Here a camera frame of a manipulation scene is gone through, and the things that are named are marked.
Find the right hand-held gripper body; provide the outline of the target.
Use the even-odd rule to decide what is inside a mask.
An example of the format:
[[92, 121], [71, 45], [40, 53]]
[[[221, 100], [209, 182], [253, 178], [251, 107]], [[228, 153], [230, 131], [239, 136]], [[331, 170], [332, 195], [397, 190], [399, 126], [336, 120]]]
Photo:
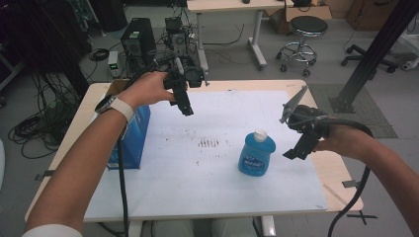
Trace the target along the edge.
[[280, 123], [286, 123], [290, 129], [298, 133], [313, 135], [315, 138], [326, 137], [329, 133], [327, 125], [321, 124], [328, 115], [317, 108], [301, 105], [299, 102], [307, 91], [307, 86], [301, 89], [285, 104]]

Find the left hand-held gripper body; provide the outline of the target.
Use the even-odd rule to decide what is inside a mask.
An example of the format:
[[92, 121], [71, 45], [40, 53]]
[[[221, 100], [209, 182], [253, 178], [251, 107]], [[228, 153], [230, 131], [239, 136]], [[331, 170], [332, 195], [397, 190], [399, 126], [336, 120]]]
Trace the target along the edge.
[[189, 88], [200, 88], [203, 84], [209, 84], [203, 68], [190, 57], [176, 57], [167, 72], [164, 88], [173, 93], [186, 92]]

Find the person's left hand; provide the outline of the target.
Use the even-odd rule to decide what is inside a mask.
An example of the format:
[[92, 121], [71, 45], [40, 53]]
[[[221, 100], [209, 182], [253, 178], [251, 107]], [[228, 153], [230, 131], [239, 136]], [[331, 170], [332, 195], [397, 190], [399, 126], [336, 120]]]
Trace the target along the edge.
[[133, 109], [153, 105], [161, 101], [174, 102], [174, 95], [164, 89], [166, 72], [148, 72], [140, 76], [131, 86], [118, 94], [118, 98]]

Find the person's right hand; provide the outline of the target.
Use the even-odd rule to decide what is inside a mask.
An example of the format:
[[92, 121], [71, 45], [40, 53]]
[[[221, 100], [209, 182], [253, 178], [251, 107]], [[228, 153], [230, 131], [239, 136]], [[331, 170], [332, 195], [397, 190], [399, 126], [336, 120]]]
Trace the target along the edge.
[[329, 136], [319, 141], [315, 151], [333, 151], [340, 155], [359, 159], [362, 156], [362, 140], [369, 138], [364, 132], [345, 125], [333, 125]]

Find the light wooden table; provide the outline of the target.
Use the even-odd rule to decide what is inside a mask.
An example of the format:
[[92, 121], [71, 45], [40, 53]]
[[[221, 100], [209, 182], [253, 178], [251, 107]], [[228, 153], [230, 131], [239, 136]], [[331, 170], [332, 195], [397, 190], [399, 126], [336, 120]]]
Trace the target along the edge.
[[[213, 81], [209, 86], [203, 88], [203, 92], [220, 92], [230, 89], [239, 91], [284, 91], [288, 97], [293, 96], [303, 86], [301, 80], [233, 80], [233, 81]], [[56, 170], [59, 163], [64, 158], [65, 154], [82, 134], [82, 132], [89, 126], [90, 121], [94, 115], [94, 108], [105, 95], [111, 83], [96, 83], [88, 88], [87, 94], [83, 99], [80, 108], [73, 120], [69, 131], [65, 135], [57, 154], [55, 155], [50, 167]], [[336, 153], [330, 151], [317, 152], [311, 155], [308, 159], [311, 160], [317, 178], [322, 185], [322, 190], [327, 202], [327, 209], [323, 211], [312, 212], [338, 212], [344, 207], [349, 207], [353, 211], [358, 211], [363, 208], [363, 203], [357, 201], [351, 203], [350, 200], [355, 194], [354, 188], [344, 188], [342, 182], [349, 181], [351, 176], [345, 166], [343, 159]], [[261, 214], [253, 216], [269, 216], [269, 215], [282, 215], [288, 213], [275, 213], [275, 214]], [[215, 216], [215, 217], [237, 217], [247, 216], [244, 214], [233, 216]], [[128, 216], [123, 216], [119, 220], [108, 221], [121, 221], [128, 218], [130, 221], [139, 220], [168, 220], [168, 219], [186, 219], [184, 217], [175, 218], [158, 218], [158, 219], [131, 219]]]

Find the blue bottle with white cap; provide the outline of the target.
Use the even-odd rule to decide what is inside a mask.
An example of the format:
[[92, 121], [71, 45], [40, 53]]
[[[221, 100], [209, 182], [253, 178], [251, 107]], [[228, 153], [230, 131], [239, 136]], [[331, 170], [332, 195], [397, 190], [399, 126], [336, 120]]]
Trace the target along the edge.
[[253, 177], [265, 175], [275, 151], [276, 143], [267, 132], [262, 128], [255, 129], [245, 137], [238, 161], [239, 171]]

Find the open computer case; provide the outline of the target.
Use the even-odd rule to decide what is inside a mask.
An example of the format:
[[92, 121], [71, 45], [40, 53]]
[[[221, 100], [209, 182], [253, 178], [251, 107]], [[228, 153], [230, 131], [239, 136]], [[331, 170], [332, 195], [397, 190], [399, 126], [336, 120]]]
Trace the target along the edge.
[[187, 54], [187, 31], [180, 17], [165, 19], [166, 45], [179, 55]]

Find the wristwatch with white band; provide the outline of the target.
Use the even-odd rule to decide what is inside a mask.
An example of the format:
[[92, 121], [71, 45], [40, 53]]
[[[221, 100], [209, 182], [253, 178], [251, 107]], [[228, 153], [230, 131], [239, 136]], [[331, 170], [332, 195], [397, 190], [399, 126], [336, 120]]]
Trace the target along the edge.
[[107, 95], [102, 99], [96, 106], [95, 112], [100, 115], [110, 109], [121, 113], [126, 118], [126, 122], [130, 122], [134, 116], [132, 107], [115, 95]]

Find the black computer tower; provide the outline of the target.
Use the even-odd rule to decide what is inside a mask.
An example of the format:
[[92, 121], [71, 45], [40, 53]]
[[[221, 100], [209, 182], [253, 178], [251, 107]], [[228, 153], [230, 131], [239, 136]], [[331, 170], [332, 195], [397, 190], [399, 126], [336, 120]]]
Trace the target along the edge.
[[151, 21], [148, 18], [133, 18], [121, 37], [121, 43], [129, 59], [136, 59], [144, 66], [150, 65], [154, 55], [149, 51], [156, 49]]

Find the blue cardboard box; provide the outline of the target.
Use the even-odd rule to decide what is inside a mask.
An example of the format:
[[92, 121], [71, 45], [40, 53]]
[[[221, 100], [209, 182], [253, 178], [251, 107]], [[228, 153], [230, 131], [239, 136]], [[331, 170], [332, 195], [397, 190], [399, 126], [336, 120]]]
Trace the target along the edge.
[[[116, 95], [125, 87], [127, 79], [116, 79], [111, 83], [107, 95]], [[122, 139], [122, 154], [124, 169], [139, 169], [142, 152], [145, 144], [148, 124], [150, 120], [150, 107], [141, 106], [136, 109]], [[107, 167], [109, 170], [119, 169], [118, 145], [116, 144]]]

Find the grey floor mat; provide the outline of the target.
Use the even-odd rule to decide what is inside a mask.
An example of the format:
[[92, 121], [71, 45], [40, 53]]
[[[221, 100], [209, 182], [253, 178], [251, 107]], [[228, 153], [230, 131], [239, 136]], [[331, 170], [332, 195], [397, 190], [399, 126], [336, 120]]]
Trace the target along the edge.
[[317, 107], [336, 118], [349, 119], [366, 125], [375, 138], [397, 138], [392, 125], [387, 121], [367, 89], [362, 89], [347, 113], [334, 112], [330, 104], [343, 89], [343, 84], [309, 84], [308, 89]]

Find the small white power unit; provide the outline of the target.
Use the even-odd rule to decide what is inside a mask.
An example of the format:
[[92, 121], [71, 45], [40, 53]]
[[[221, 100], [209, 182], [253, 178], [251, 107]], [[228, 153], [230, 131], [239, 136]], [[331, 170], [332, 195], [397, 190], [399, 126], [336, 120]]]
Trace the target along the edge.
[[111, 75], [116, 78], [119, 76], [119, 53], [117, 51], [110, 51], [108, 56], [108, 67]]

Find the white table mat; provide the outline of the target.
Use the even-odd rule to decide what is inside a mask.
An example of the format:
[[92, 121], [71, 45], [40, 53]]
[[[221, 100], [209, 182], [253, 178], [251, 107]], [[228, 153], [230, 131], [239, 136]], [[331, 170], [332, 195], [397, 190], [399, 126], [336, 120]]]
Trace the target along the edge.
[[[328, 205], [310, 159], [284, 153], [299, 139], [280, 123], [284, 91], [192, 92], [185, 117], [166, 102], [151, 106], [139, 169], [104, 172], [88, 221], [194, 218], [323, 211]], [[274, 139], [265, 175], [238, 169], [248, 133], [263, 128]]]

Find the black office chair base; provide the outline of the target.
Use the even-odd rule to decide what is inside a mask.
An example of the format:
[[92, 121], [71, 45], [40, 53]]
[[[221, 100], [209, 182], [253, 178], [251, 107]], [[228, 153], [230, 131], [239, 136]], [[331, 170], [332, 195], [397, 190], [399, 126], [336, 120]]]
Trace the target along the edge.
[[[347, 53], [347, 56], [341, 61], [342, 66], [346, 66], [349, 61], [361, 61], [364, 57], [371, 57], [365, 49], [359, 47], [356, 44], [350, 45], [348, 48], [345, 49], [345, 52]], [[395, 70], [399, 67], [397, 63], [389, 61], [385, 58], [381, 58], [378, 64], [384, 65], [386, 67], [387, 73], [394, 73]]]

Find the white-legged background desk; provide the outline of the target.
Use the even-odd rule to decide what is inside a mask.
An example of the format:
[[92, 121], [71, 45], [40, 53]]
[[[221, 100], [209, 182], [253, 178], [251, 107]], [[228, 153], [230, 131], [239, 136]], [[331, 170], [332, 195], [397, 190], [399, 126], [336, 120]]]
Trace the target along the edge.
[[262, 70], [267, 66], [267, 61], [260, 49], [258, 40], [264, 11], [273, 10], [276, 12], [285, 7], [286, 0], [187, 0], [188, 10], [191, 13], [195, 13], [197, 17], [198, 59], [205, 72], [205, 76], [208, 76], [210, 68], [204, 43], [204, 13], [221, 14], [222, 12], [234, 13], [240, 11], [253, 11], [255, 13], [253, 36], [247, 40], [247, 43], [250, 45], [250, 48], [256, 57], [258, 68]]

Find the black round stool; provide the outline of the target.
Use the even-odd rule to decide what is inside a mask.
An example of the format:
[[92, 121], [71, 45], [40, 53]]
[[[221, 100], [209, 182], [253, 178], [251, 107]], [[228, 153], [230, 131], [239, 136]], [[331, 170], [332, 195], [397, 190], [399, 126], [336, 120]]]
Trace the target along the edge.
[[292, 60], [305, 65], [302, 75], [308, 77], [310, 75], [309, 67], [317, 61], [317, 52], [306, 43], [306, 39], [323, 36], [328, 30], [328, 25], [324, 20], [314, 16], [298, 16], [291, 19], [290, 30], [299, 36], [299, 40], [288, 42], [277, 53], [277, 59], [284, 59], [280, 71], [286, 72], [288, 70], [287, 63]]

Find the open brown cardboard box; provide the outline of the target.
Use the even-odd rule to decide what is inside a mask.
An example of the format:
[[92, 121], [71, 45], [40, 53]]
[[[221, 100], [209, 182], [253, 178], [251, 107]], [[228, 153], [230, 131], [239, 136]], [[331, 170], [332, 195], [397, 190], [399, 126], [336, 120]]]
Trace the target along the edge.
[[314, 16], [322, 20], [329, 20], [332, 18], [330, 8], [327, 5], [321, 5], [318, 0], [308, 0], [309, 6], [295, 6], [296, 0], [283, 0], [284, 8], [274, 10], [266, 10], [274, 30], [281, 35], [286, 35], [291, 32], [291, 20], [299, 16]]

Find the closed brown cardboard box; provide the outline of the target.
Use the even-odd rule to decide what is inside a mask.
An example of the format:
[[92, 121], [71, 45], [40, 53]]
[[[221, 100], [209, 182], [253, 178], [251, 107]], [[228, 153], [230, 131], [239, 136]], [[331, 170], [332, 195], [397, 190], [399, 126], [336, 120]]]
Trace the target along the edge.
[[379, 31], [399, 0], [354, 0], [347, 23], [355, 31]]

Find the black curtain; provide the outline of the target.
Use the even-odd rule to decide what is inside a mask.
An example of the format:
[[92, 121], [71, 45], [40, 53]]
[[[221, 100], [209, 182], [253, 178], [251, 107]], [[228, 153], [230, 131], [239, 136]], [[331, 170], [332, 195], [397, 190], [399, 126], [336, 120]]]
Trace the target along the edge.
[[76, 94], [85, 96], [89, 84], [79, 62], [92, 45], [68, 0], [0, 0], [0, 32], [41, 77], [63, 73]]

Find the person's white sleeve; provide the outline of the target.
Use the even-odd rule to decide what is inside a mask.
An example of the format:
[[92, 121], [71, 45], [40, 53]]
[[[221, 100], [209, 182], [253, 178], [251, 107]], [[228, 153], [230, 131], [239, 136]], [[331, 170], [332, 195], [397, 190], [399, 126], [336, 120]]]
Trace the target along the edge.
[[83, 237], [83, 235], [65, 225], [47, 224], [26, 231], [22, 237]]

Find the black metal post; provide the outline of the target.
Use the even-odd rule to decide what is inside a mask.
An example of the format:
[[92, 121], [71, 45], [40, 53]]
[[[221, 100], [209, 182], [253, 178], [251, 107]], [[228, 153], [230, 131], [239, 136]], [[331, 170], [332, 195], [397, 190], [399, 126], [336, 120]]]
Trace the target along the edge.
[[367, 49], [371, 57], [364, 57], [360, 61], [342, 91], [336, 98], [330, 100], [334, 112], [347, 113], [352, 109], [352, 103], [357, 95], [374, 77], [379, 60], [386, 56], [418, 12], [419, 0], [399, 0]]

